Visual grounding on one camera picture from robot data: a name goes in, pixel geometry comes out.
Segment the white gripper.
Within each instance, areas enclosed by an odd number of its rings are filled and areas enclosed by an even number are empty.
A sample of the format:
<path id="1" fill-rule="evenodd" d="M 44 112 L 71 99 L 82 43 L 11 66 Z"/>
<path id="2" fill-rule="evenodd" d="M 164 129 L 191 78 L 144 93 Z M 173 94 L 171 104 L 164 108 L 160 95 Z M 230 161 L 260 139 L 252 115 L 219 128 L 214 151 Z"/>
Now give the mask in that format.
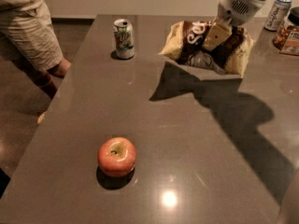
<path id="1" fill-rule="evenodd" d="M 266 0 L 220 0 L 218 14 L 209 29 L 202 48 L 212 51 L 232 34 L 232 26 L 250 21 Z"/>

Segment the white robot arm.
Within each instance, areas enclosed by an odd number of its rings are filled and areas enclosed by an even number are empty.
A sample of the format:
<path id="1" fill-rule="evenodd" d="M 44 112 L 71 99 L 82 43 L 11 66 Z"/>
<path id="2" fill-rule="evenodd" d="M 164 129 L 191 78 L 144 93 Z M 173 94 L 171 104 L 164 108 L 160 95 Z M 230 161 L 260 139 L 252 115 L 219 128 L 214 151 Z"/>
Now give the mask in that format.
<path id="1" fill-rule="evenodd" d="M 233 28 L 250 21 L 266 0 L 220 0 L 218 14 L 212 22 L 203 48 L 212 51 L 226 41 Z"/>

